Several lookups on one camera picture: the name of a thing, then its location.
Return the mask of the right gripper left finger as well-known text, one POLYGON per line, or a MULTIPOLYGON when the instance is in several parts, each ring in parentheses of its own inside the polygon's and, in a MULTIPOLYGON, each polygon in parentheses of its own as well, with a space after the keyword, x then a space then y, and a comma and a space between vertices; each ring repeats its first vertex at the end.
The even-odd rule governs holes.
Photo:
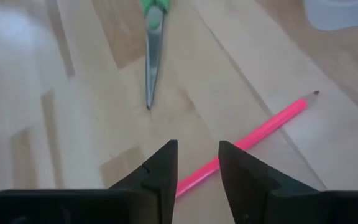
POLYGON ((178 141, 170 140, 109 189, 124 199, 126 223, 171 223, 178 181, 178 141))

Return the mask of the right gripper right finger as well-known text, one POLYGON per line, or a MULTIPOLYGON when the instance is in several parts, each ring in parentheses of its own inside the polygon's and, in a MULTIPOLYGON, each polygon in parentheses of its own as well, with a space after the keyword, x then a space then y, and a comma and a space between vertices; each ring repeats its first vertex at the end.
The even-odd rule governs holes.
POLYGON ((316 189, 235 145, 219 143, 224 190, 236 223, 318 223, 316 189))

